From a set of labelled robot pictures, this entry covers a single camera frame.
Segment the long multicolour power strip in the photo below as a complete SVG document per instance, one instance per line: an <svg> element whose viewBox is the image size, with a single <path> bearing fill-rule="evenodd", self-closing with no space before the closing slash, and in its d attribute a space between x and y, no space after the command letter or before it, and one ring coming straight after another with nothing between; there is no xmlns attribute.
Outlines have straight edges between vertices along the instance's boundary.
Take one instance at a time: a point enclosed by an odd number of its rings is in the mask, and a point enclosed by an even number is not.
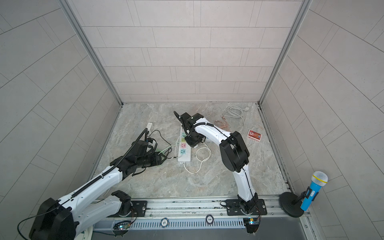
<svg viewBox="0 0 384 240"><path fill-rule="evenodd" d="M179 142L178 142L178 156L177 160L180 164L189 163L191 161L191 147L188 145L186 141L186 133L183 129L183 127L180 127L180 136L179 136Z"/></svg>

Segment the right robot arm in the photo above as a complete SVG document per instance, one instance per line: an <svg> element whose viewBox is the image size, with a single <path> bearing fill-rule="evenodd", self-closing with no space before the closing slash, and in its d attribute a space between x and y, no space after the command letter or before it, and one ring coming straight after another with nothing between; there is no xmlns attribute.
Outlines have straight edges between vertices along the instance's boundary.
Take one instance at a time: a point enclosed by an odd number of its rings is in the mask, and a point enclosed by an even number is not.
<svg viewBox="0 0 384 240"><path fill-rule="evenodd" d="M191 148L204 143L206 139L219 147L222 162L233 173L237 184L239 209L245 215L266 215L264 200L258 197L252 185L249 173L250 152L242 135L236 131L231 133L222 130L198 113L191 116L174 112L174 115L181 123L186 143Z"/></svg>

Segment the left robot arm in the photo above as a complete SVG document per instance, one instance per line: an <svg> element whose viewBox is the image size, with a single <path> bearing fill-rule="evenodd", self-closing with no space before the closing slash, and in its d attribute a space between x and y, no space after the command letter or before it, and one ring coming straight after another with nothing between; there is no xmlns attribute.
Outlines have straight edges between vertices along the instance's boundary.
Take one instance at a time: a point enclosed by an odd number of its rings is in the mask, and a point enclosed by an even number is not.
<svg viewBox="0 0 384 240"><path fill-rule="evenodd" d="M144 129L128 151L115 159L100 174L77 190L58 200L44 201L34 219L29 240L74 240L80 233L100 220L118 215L135 217L137 210L131 197L121 190L106 199L94 201L114 185L129 176L138 174L137 169L159 166L167 156L156 150L157 142L148 137Z"/></svg>

